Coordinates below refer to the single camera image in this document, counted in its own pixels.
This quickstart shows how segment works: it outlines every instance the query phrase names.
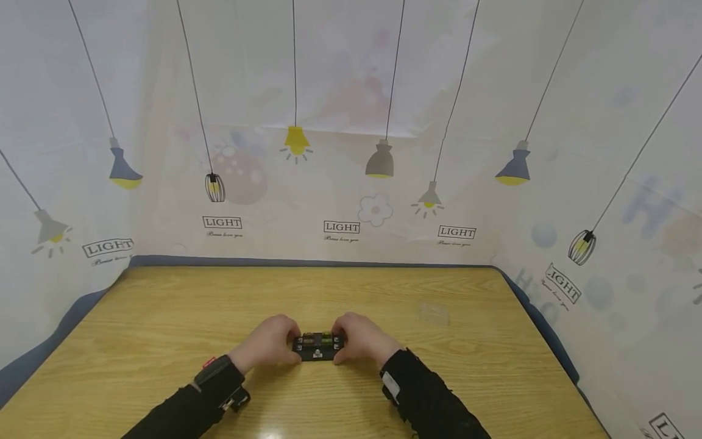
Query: wooden table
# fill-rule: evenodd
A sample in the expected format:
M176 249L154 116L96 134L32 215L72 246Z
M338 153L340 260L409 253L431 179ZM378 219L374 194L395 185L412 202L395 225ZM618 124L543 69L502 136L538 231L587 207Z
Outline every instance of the wooden table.
M412 348L493 438L606 437L495 270L151 267L128 271L0 411L0 438L118 438L265 317L314 332L347 310ZM366 363L254 370L251 403L204 437L410 438L381 386Z

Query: red tag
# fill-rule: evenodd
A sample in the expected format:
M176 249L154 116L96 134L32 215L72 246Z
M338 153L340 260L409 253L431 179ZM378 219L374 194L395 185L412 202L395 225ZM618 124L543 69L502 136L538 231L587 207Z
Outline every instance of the red tag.
M212 362L213 362L214 360L217 360L217 357L212 357L212 358L210 358L209 360L207 360L207 361L205 362L205 364L202 365L202 368L204 369L205 367L208 367L209 365L212 364Z

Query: black sleeve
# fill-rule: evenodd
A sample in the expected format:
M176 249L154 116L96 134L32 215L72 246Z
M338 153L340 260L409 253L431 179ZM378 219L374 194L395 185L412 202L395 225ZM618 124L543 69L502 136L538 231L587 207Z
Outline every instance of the black sleeve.
M197 439L223 415L224 411L208 404L197 389L186 386L157 405L123 439Z
M409 349L397 351L380 371L383 394L421 439L490 439L478 419Z

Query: left hand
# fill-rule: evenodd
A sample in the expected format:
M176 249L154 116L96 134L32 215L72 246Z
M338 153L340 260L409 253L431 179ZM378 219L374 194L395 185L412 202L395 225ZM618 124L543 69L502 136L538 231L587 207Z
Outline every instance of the left hand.
M228 355L243 375L261 365L296 365L302 358L288 347L288 342L300 335L295 320L285 314L274 315L263 320Z

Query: blue fabric edge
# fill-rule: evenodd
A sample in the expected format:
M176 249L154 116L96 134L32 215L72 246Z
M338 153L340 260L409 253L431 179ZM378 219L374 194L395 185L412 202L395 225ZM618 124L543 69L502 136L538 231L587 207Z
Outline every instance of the blue fabric edge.
M253 259L253 258L196 258L189 256L134 256L129 268L150 266L215 266L215 267L389 267L389 268L493 268L505 279L524 307L527 315L546 341L564 371L577 387L580 375L563 347L558 335L551 329L541 312L529 301L529 297L520 289L500 268L495 266L449 265L449 264L419 264L419 263L374 263L374 262L344 262L344 261L302 261L285 259ZM80 323L93 307L100 301L110 288L86 294L75 301L66 312L58 327L45 341L14 359L10 364L0 369L0 409L12 398L31 375L44 363L46 358L58 347L71 331ZM590 406L590 402L578 388L581 396Z

